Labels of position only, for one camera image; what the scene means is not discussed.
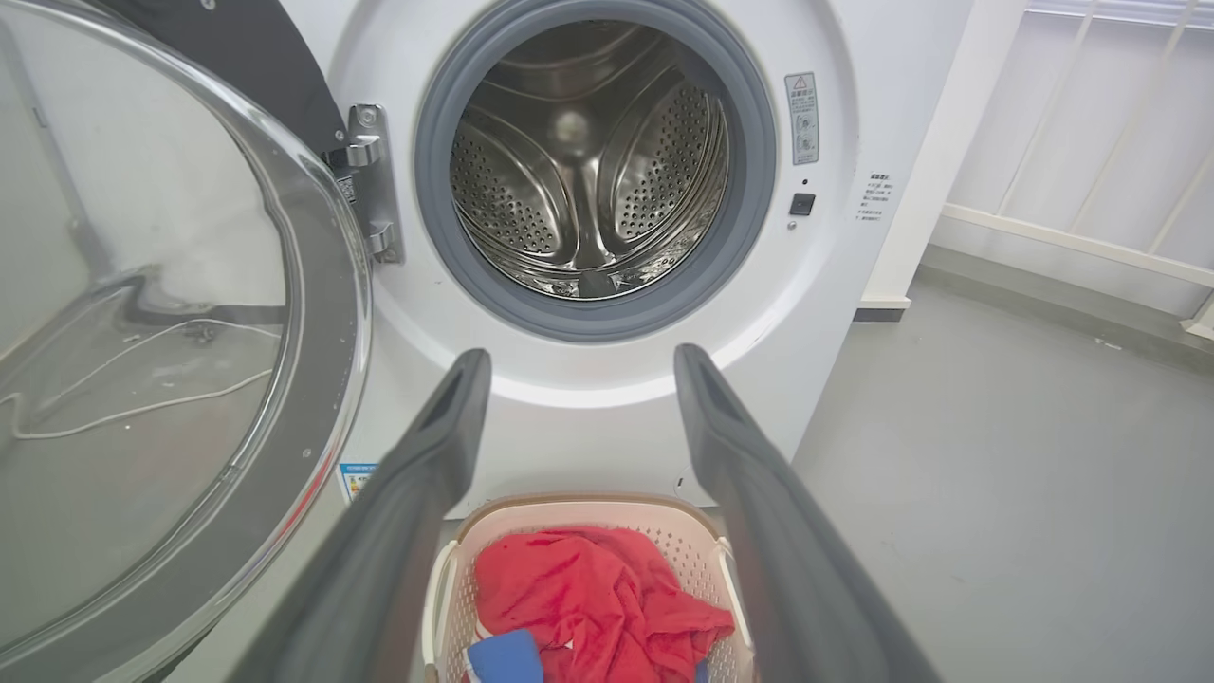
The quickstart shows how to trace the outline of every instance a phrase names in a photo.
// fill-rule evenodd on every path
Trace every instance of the metal hinge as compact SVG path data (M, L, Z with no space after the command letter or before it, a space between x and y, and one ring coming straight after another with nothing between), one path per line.
M325 154L325 161L358 216L368 256L381 263L403 263L404 243L384 107L354 104L350 108L348 130L346 146Z

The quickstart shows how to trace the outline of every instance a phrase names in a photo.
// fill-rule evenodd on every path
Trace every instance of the blue fabric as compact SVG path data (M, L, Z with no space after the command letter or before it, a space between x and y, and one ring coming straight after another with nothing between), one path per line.
M467 649L467 660L482 683L544 683L539 649L526 628L476 643Z

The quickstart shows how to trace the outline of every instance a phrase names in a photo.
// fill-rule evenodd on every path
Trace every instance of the beige plastic basket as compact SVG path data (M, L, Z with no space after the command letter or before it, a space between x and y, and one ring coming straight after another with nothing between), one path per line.
M509 534L552 527L625 528L648 536L683 591L733 613L733 636L709 653L709 681L753 681L750 632L727 562L730 543L711 520L675 499L588 494L503 499L464 520L455 539L438 552L426 587L421 655L427 683L455 683L463 675L460 653L476 637L476 557Z

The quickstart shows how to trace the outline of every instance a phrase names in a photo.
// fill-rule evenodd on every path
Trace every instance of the red cloth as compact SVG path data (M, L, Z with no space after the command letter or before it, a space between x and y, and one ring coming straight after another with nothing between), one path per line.
M481 552L476 580L481 624L528 628L545 682L693 682L733 632L733 615L680 590L657 546L628 529L506 536Z

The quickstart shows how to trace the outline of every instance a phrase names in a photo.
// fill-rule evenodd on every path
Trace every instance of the washing machine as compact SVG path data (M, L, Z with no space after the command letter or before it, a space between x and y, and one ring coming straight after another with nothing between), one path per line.
M493 408L459 518L588 488L710 503L680 343L793 457L970 2L284 6L339 104L382 107L392 132L404 263L373 273L344 467L374 465L395 416L484 348Z
M0 235L0 482L61 516L0 524L0 677L177 656L469 349L452 518L711 505L681 345L792 459L970 5L0 0L7 216L55 226Z

